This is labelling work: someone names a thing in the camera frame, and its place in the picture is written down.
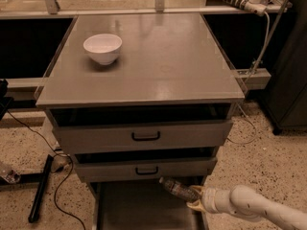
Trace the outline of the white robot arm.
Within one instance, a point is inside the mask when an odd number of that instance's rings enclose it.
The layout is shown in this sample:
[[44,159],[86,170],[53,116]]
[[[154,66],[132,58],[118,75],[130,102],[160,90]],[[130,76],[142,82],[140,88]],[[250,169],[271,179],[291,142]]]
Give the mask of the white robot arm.
[[267,219],[282,230],[307,230],[307,214],[270,201],[253,189],[237,185],[230,190],[195,186],[201,198],[187,206],[210,214],[229,214],[245,220]]

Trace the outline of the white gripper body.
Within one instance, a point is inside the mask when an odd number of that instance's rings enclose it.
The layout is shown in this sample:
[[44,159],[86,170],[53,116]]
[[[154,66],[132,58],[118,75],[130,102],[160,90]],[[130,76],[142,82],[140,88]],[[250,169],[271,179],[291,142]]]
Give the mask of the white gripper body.
[[229,190],[207,188],[202,193],[201,203],[208,213],[229,214],[232,210],[229,196]]

